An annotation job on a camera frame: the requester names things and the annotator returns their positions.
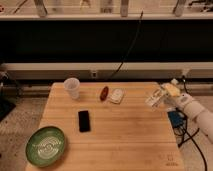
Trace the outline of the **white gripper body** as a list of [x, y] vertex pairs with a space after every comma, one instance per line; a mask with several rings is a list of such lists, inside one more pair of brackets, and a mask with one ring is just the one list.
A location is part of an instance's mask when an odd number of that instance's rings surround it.
[[181, 91], [177, 85], [178, 81], [176, 79], [172, 79], [170, 82], [162, 84], [163, 89], [167, 92], [166, 101], [171, 105], [175, 105], [174, 99], [179, 97], [181, 94]]

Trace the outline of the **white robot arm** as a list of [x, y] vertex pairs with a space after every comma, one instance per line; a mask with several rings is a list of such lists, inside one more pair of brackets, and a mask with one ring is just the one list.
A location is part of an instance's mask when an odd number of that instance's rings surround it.
[[172, 83], [163, 83], [161, 87], [167, 92], [169, 102], [194, 121], [209, 141], [213, 143], [213, 112], [190, 94], [182, 93]]

